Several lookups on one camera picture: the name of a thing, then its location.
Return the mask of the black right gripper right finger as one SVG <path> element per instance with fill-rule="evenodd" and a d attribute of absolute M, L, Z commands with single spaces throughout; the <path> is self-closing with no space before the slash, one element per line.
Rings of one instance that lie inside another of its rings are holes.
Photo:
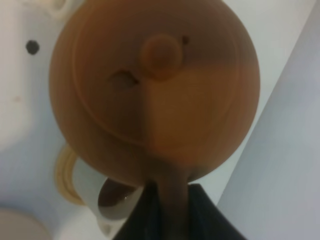
<path fill-rule="evenodd" d="M 188 240 L 245 240 L 200 184 L 188 185 Z"/>

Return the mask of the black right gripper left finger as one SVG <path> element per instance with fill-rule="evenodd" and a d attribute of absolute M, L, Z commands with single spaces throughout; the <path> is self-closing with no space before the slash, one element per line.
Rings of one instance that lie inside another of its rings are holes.
<path fill-rule="evenodd" d="M 115 240 L 171 240 L 173 185 L 168 181 L 148 184 Z"/>

